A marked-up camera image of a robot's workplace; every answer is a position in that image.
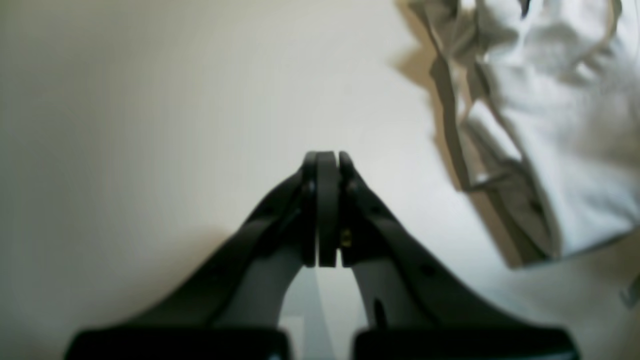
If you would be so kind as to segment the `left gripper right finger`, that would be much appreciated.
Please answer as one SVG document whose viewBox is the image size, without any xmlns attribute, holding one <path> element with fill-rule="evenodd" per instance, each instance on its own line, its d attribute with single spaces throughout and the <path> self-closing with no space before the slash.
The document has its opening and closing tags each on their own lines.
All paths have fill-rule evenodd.
<svg viewBox="0 0 640 360">
<path fill-rule="evenodd" d="M 317 154 L 317 265 L 352 271 L 369 328 L 354 360 L 578 360 L 566 330 L 483 299 L 403 227 L 346 152 Z"/>
</svg>

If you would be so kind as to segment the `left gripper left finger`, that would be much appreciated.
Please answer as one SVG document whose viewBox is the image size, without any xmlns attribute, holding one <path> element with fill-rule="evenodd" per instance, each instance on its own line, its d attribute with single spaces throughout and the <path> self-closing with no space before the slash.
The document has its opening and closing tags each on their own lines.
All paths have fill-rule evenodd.
<svg viewBox="0 0 640 360">
<path fill-rule="evenodd" d="M 284 296 L 314 266 L 318 152 L 263 198 L 235 234 L 159 303 L 78 333 L 67 360 L 290 360 Z"/>
</svg>

